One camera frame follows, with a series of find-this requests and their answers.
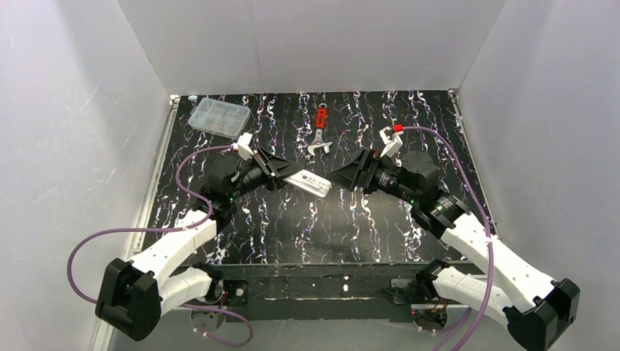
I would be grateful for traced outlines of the white remote control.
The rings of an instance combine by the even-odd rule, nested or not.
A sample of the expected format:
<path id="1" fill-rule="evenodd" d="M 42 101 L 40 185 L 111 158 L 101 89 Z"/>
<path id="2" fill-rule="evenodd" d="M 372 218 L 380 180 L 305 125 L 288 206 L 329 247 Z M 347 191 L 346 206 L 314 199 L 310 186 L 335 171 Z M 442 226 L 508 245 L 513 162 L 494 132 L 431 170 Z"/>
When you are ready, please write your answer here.
<path id="1" fill-rule="evenodd" d="M 332 186 L 329 180 L 308 170 L 300 170 L 286 177 L 284 182 L 320 198 L 324 198 Z"/>

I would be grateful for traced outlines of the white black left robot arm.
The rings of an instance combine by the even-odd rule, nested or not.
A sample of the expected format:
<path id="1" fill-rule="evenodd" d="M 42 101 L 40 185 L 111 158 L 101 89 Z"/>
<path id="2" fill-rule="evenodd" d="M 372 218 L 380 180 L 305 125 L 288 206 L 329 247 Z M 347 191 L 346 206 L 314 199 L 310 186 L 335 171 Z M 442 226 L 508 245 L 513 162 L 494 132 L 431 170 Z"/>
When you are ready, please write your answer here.
<path id="1" fill-rule="evenodd" d="M 198 302 L 198 309 L 228 314 L 223 273 L 208 263 L 178 268 L 231 222 L 238 199 L 264 187 L 293 185 L 324 197 L 331 183 L 305 165 L 235 143 L 214 159 L 200 191 L 181 185 L 195 196 L 192 209 L 177 225 L 162 228 L 162 237 L 127 260 L 110 262 L 95 300 L 95 315 L 134 341 L 145 339 L 166 313 Z"/>

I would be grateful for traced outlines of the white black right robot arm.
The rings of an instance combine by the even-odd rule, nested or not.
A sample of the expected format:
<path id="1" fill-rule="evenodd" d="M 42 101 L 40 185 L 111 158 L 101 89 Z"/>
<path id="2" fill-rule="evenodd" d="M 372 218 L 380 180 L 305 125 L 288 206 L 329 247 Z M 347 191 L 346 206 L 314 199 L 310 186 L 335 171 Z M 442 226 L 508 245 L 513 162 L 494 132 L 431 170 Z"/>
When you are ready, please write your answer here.
<path id="1" fill-rule="evenodd" d="M 328 179 L 347 190 L 380 190 L 408 202 L 419 227 L 458 250 L 488 277 L 482 282 L 434 260 L 417 273 L 413 294 L 483 311 L 525 350 L 549 350 L 574 323 L 580 288 L 568 278 L 555 279 L 537 270 L 495 235 L 488 236 L 464 203 L 441 189 L 439 169 L 428 154 L 411 151 L 396 163 L 365 149 L 330 172 Z"/>

